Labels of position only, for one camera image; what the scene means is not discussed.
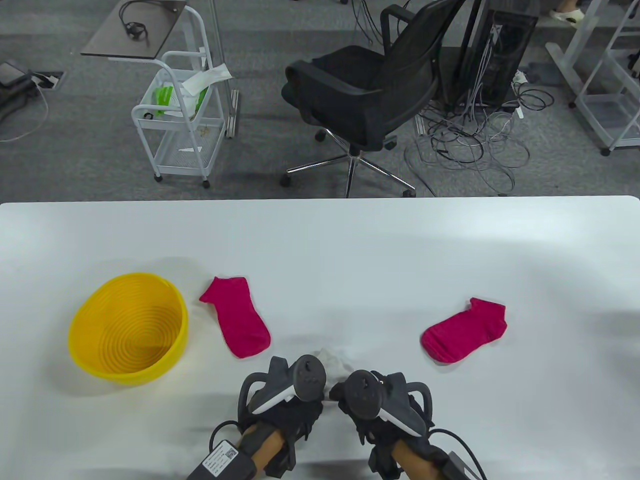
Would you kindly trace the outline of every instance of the headphones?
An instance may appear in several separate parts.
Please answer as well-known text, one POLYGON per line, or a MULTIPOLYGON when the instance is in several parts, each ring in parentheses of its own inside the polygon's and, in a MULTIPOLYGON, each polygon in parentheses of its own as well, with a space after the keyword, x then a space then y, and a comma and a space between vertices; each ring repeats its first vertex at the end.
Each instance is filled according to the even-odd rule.
POLYGON ((162 0, 127 0, 125 3, 123 3, 120 6, 120 9, 118 10, 118 18, 120 18, 120 22, 122 22, 122 26, 124 27, 125 32, 127 32, 127 35, 129 36, 129 38, 135 41, 140 41, 143 38, 147 38, 149 36, 149 32, 147 30, 147 26, 144 25, 144 23, 124 21, 123 16, 124 16, 125 10, 128 9, 128 7, 134 3, 148 3, 151 5, 158 5, 164 8, 165 10, 168 10, 169 12, 172 12, 172 13, 178 12, 178 9, 168 6, 166 2, 162 0))

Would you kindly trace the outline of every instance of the glove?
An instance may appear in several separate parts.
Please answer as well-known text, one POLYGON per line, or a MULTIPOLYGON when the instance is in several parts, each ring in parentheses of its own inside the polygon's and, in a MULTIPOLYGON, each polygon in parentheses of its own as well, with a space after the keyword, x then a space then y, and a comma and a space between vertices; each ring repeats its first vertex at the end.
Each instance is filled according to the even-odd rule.
POLYGON ((295 443, 308 438, 311 428, 323 410, 324 395, 311 402, 303 402, 297 397, 290 401, 281 401, 266 412, 254 415, 245 408, 238 418, 238 428, 244 433, 250 426, 263 422, 272 425, 282 433, 285 445, 282 450, 267 464, 264 469, 269 477, 281 478, 287 470, 296 466, 295 443))
MULTIPOLYGON (((386 377, 377 372, 372 373, 379 380, 386 383, 386 377)), ((354 415, 345 400, 344 382, 337 383, 331 389, 329 398, 337 401, 340 410, 351 417, 358 431, 360 443, 364 445, 364 440, 366 439, 370 444, 373 444, 374 447, 369 456, 369 468, 372 472, 379 473, 383 480, 397 480, 400 478, 402 470, 391 455, 396 443, 400 440, 404 441, 417 456, 433 462, 437 467, 442 466, 449 459, 446 453, 429 443, 428 431, 426 436, 416 437, 409 435, 391 422, 385 422, 380 418, 363 420, 354 415)), ((431 420, 427 418, 420 404, 411 395, 409 395, 409 404, 411 408, 420 414, 428 429, 433 427, 431 420)))

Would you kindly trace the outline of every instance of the dark tabletop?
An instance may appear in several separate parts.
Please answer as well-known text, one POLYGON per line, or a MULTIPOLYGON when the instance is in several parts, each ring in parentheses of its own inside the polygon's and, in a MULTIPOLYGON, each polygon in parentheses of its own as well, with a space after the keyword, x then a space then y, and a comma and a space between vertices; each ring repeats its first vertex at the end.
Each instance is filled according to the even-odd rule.
POLYGON ((140 40, 133 40, 127 35, 118 17, 120 6, 126 1, 120 0, 118 2, 89 43, 80 52, 81 55, 154 59, 186 6, 185 0, 160 0, 170 9, 175 9, 174 13, 156 4, 130 4, 123 14, 125 23, 143 23, 148 31, 147 37, 143 36, 140 40))

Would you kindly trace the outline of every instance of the tabletop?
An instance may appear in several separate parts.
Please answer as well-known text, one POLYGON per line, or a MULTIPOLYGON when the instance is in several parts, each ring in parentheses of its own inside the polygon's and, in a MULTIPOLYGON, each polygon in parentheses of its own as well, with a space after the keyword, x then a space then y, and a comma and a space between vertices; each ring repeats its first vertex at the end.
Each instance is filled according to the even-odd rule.
POLYGON ((185 0, 156 0, 155 3, 120 0, 80 55, 152 60, 160 53, 186 5, 185 0), (123 20, 120 20, 120 7, 124 3, 129 5, 125 7, 123 20), (147 35, 140 40, 133 40, 127 34, 123 21, 144 24, 147 35))
MULTIPOLYGON (((185 478, 246 375, 326 347, 426 383, 436 426, 491 480, 637 479, 639 242, 631 197, 0 205, 0 477, 185 478), (191 331, 166 376, 122 388, 79 370, 67 333, 93 291, 135 271, 178 287, 191 331), (248 279, 263 354, 235 359, 199 304, 216 275, 248 279), (507 306, 507 332, 435 364, 421 333, 474 296, 507 306)), ((368 455, 328 403, 285 478, 373 480, 368 455)))

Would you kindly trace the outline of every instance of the pink sock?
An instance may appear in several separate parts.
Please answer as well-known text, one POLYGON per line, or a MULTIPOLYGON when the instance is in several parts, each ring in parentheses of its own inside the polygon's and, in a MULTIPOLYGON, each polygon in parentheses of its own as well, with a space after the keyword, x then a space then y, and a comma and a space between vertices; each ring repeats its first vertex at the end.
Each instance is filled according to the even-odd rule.
POLYGON ((472 298, 470 309, 429 327, 420 343, 437 362, 454 364, 504 335, 505 311, 499 303, 472 298))
POLYGON ((271 345, 271 335, 253 307, 245 277, 214 278, 200 301, 216 307, 220 330, 236 357, 258 355, 271 345))

